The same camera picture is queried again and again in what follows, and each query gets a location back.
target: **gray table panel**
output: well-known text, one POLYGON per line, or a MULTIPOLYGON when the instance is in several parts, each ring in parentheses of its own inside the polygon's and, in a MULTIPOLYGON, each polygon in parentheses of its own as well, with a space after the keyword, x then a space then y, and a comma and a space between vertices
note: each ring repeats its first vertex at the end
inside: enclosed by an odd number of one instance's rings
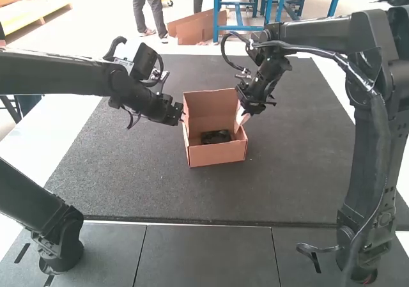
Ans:
MULTIPOLYGON (((309 228, 273 228, 275 253, 281 280, 281 287, 327 287, 339 286, 341 271, 335 253, 319 254, 318 261, 321 274, 317 274, 312 261, 296 252, 295 245, 306 242, 317 247, 328 247, 336 244, 336 233, 333 229, 309 228)), ((409 282, 409 258, 399 240, 395 238, 392 250, 382 256, 378 268, 378 279, 371 287, 407 287, 409 282)), ((350 282, 348 287, 359 287, 361 284, 350 282)))
MULTIPOLYGON (((250 58, 232 58, 256 68, 250 58)), ((233 88, 220 56, 164 56, 165 92, 233 88)), ((189 169, 181 127, 142 119, 103 100, 46 184, 90 219, 205 224, 334 224, 350 179, 353 123, 311 59, 291 58, 276 107, 254 116, 244 162, 189 169)), ((409 226, 397 197, 398 222, 409 226)))
POLYGON ((279 287, 270 228, 148 226, 135 287, 279 287))
MULTIPOLYGON (((85 224, 80 234, 84 256, 75 268, 54 277, 51 287, 131 287, 145 231, 143 225, 85 224)), ((38 268, 29 232, 22 231, 0 262, 0 286, 43 287, 47 278, 38 268), (31 243, 29 249, 14 264, 25 243, 31 243)))

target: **open cardboard box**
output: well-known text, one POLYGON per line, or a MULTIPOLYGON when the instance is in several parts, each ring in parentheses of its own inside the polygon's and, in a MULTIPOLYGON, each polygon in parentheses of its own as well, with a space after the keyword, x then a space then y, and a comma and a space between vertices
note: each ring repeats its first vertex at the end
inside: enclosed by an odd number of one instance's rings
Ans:
MULTIPOLYGON (((226 25, 228 9, 219 12, 219 25, 226 25)), ((178 38, 179 45, 196 45, 213 38, 213 9, 167 23, 169 36, 178 38)))
POLYGON ((195 91, 183 94, 182 124, 189 167, 243 161, 247 151, 244 128, 236 124, 239 107, 234 89, 195 91), (201 144, 201 134, 228 129, 232 141, 201 144))

